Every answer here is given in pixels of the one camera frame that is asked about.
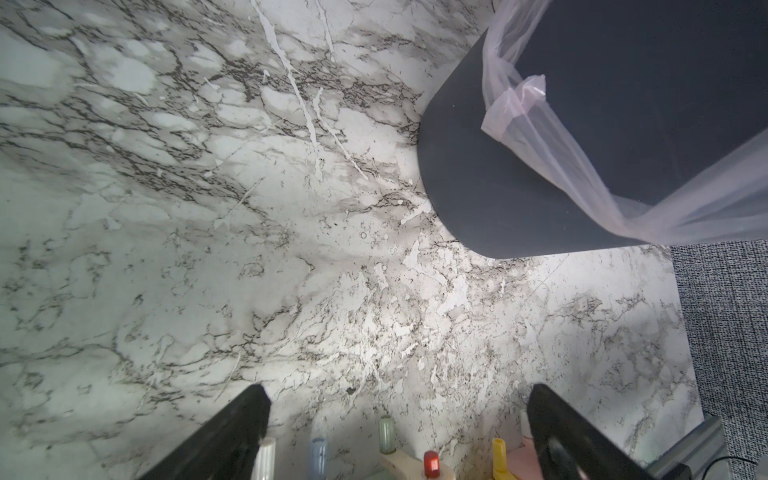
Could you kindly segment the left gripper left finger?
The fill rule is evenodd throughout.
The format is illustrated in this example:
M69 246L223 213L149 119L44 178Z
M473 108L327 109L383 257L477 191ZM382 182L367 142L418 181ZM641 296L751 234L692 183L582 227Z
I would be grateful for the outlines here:
M267 436L270 409L263 386L248 386L142 477L249 479Z

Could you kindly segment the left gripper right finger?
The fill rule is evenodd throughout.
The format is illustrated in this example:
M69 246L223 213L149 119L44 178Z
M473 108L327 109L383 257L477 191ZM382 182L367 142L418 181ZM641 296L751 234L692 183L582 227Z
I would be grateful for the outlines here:
M533 386L526 413L545 479L651 477L549 386Z

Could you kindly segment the dark grey trash bin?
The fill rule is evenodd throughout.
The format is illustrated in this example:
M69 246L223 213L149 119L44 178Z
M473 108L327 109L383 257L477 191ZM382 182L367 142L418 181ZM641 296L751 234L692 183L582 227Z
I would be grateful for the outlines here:
M495 259L767 235L763 1L503 1L417 159Z

